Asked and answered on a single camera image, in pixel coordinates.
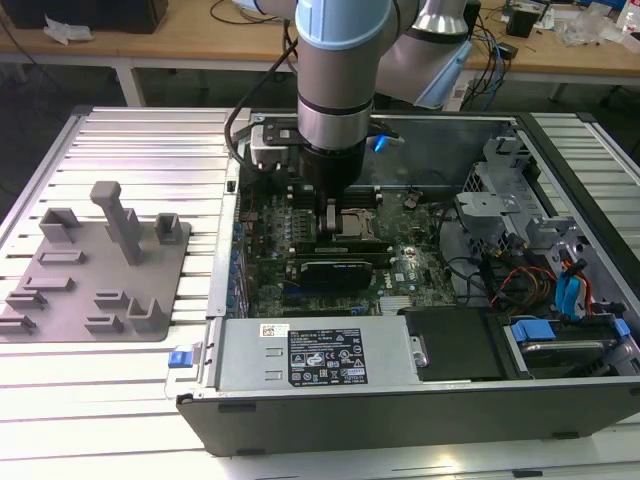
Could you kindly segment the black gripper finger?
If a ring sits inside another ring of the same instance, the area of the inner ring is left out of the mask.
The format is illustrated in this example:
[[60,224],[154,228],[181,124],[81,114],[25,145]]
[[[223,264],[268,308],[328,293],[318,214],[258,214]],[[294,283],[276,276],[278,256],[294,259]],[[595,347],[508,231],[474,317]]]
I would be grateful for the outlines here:
[[319,236],[333,236],[343,231],[340,205],[335,198],[326,198],[320,203],[316,215]]

